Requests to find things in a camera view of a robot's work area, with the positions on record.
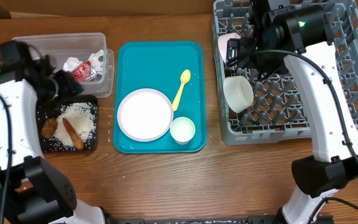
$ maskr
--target clear plastic container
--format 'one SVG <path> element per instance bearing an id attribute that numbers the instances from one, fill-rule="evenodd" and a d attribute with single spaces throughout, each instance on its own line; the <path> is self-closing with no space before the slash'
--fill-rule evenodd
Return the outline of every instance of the clear plastic container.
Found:
<path id="1" fill-rule="evenodd" d="M 102 33 L 83 34 L 56 34 L 15 37 L 13 40 L 25 42 L 36 47 L 41 54 L 49 54 L 56 59 L 56 70 L 63 69 L 69 57 L 76 57 L 85 62 L 91 54 L 104 51 L 100 61 L 104 61 L 103 73 L 94 80 L 81 82 L 84 86 L 82 94 L 91 94 L 97 97 L 108 97 L 111 94 L 114 79 L 114 54 L 106 47 L 106 37 Z"/>

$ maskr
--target green light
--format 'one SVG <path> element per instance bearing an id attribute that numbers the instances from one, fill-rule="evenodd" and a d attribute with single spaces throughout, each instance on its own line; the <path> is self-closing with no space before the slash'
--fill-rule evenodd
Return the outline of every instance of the green light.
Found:
<path id="1" fill-rule="evenodd" d="M 306 22 L 299 21 L 299 27 L 304 27 L 306 25 Z"/>

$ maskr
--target white tissue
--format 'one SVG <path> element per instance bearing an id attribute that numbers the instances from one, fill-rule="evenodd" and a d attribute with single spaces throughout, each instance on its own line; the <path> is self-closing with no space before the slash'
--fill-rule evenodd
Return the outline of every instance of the white tissue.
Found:
<path id="1" fill-rule="evenodd" d="M 92 68 L 95 69 L 95 71 L 99 74 L 103 73 L 103 62 L 99 61 L 99 58 L 103 56 L 103 53 L 104 51 L 100 50 L 96 54 L 91 54 L 88 59 L 88 61 L 90 61 L 92 64 Z"/>
<path id="2" fill-rule="evenodd" d="M 80 66 L 81 64 L 82 61 L 78 60 L 78 58 L 69 57 L 63 65 L 63 71 L 72 72 L 76 67 Z"/>

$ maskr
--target carrot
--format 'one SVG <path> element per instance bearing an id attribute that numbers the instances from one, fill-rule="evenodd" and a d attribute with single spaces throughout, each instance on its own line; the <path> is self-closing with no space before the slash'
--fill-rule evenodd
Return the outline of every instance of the carrot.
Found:
<path id="1" fill-rule="evenodd" d="M 84 142 L 77 135 L 77 133 L 75 132 L 73 126 L 70 124 L 70 122 L 67 121 L 66 118 L 63 118 L 63 125 L 65 126 L 68 135 L 70 135 L 70 138 L 73 141 L 75 147 L 78 150 L 83 150 L 84 149 Z"/>

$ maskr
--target spoon handle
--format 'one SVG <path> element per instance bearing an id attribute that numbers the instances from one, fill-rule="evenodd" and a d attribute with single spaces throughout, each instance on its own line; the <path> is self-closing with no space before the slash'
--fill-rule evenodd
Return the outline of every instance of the spoon handle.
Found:
<path id="1" fill-rule="evenodd" d="M 179 90 L 178 90 L 178 93 L 175 96 L 175 99 L 173 100 L 172 108 L 173 108 L 174 111 L 178 110 L 179 102 L 180 102 L 180 98 L 181 98 L 181 93 L 183 92 L 183 87 L 185 87 L 185 84 L 181 83 L 180 87 L 179 87 Z"/>

